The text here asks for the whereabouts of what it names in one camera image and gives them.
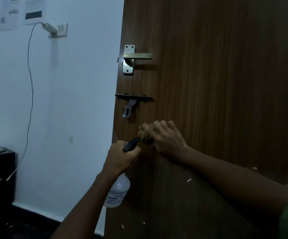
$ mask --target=spray bottle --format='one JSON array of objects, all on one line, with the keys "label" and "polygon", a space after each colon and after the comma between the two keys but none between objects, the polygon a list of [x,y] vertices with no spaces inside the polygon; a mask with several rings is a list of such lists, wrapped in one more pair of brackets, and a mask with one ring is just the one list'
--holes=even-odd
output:
[{"label": "spray bottle", "polygon": [[[132,151],[139,141],[139,138],[133,138],[128,144],[126,144],[126,146],[122,150],[124,152]],[[124,197],[126,196],[130,185],[130,180],[128,179],[128,177],[126,177],[125,173],[122,173],[110,189],[110,192],[104,202],[104,206],[109,208],[119,206],[122,203]]]}]

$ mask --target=human hand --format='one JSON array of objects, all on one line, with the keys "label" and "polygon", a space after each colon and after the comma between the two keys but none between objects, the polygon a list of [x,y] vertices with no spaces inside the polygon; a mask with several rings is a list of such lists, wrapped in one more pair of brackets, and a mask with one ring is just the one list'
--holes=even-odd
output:
[{"label": "human hand", "polygon": [[141,152],[141,148],[136,147],[133,151],[124,152],[122,149],[126,144],[127,142],[119,140],[111,145],[102,172],[107,175],[119,176],[130,167]]},{"label": "human hand", "polygon": [[186,142],[173,121],[155,121],[152,125],[143,124],[145,132],[154,139],[156,149],[177,160],[180,153],[187,148]]}]

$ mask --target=electrical cable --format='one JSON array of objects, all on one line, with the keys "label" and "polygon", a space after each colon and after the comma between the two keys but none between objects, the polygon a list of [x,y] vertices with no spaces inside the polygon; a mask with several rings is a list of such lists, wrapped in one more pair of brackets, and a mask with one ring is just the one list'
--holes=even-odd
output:
[{"label": "electrical cable", "polygon": [[30,42],[31,42],[31,38],[32,38],[32,33],[33,33],[33,30],[35,28],[35,26],[37,24],[43,24],[42,22],[37,22],[34,24],[32,30],[31,30],[31,35],[30,35],[30,38],[29,38],[29,43],[28,43],[28,55],[27,55],[27,60],[28,60],[28,69],[29,69],[29,73],[30,73],[30,80],[31,80],[31,91],[32,91],[32,98],[31,98],[31,111],[30,111],[30,120],[29,120],[29,125],[28,125],[28,130],[27,130],[27,144],[25,146],[25,149],[24,149],[24,152],[23,152],[23,156],[22,156],[22,159],[21,161],[18,163],[17,165],[17,168],[13,171],[13,173],[7,178],[6,181],[8,181],[12,175],[18,170],[19,166],[21,165],[23,159],[24,159],[24,155],[27,151],[27,147],[28,147],[28,144],[29,144],[29,130],[30,130],[30,125],[31,125],[31,118],[32,118],[32,110],[33,110],[33,82],[32,82],[32,75],[31,75],[31,69],[30,69],[30,64],[29,64],[29,50],[30,50]]}]

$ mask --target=brown wood grain surface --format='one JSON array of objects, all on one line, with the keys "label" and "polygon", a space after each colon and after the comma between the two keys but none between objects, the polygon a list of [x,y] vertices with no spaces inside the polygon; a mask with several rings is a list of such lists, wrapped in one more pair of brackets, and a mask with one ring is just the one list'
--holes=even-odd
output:
[{"label": "brown wood grain surface", "polygon": [[[154,55],[134,76],[122,73],[126,44]],[[189,146],[288,183],[288,0],[125,0],[119,60],[117,93],[154,102],[127,119],[116,99],[113,140],[174,120]],[[106,238],[259,237],[199,175],[141,146]]]}]

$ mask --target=white wall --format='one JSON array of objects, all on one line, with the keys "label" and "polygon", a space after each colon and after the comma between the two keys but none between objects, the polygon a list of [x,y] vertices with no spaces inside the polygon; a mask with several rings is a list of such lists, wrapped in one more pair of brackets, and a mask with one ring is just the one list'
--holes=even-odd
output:
[{"label": "white wall", "polygon": [[[48,0],[46,21],[68,22],[69,32],[56,40],[38,25],[33,32],[34,108],[15,205],[62,221],[101,171],[112,138],[123,2]],[[31,106],[31,28],[19,22],[0,32],[0,146],[19,157]],[[104,221],[102,210],[96,233]]]}]

